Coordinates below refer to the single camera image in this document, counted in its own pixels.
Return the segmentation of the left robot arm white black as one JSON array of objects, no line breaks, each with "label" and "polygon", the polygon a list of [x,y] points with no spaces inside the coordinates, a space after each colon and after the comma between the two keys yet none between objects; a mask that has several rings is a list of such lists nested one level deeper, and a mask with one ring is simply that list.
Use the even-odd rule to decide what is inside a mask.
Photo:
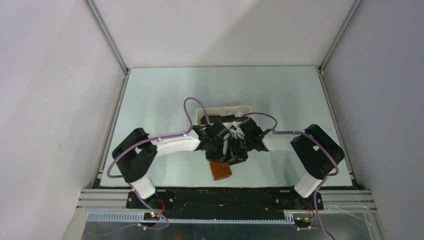
[{"label": "left robot arm white black", "polygon": [[224,159],[224,141],[229,129],[221,122],[212,125],[193,125],[187,131],[171,135],[151,136],[142,127],[134,129],[113,151],[113,162],[107,169],[107,176],[114,166],[137,194],[138,201],[145,208],[153,208],[158,194],[147,172],[156,158],[186,151],[204,151],[208,161]]}]

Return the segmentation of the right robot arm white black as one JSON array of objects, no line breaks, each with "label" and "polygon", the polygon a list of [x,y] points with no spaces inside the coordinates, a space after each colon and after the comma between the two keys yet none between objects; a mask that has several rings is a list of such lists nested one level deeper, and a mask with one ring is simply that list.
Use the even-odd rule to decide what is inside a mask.
[{"label": "right robot arm white black", "polygon": [[227,144],[222,163],[235,165],[245,162],[248,153],[293,150],[305,171],[293,186],[291,204],[304,209],[314,191],[330,177],[339,173],[338,164],[345,158],[342,148],[318,125],[311,124],[303,131],[262,130],[252,118],[230,126],[234,133]]}]

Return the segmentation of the brown leather card holder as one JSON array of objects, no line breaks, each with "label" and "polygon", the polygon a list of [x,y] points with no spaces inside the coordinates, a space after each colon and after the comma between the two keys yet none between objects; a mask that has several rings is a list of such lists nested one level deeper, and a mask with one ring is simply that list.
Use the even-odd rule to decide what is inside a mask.
[{"label": "brown leather card holder", "polygon": [[232,170],[228,164],[210,161],[209,166],[214,181],[223,180],[232,176]]}]

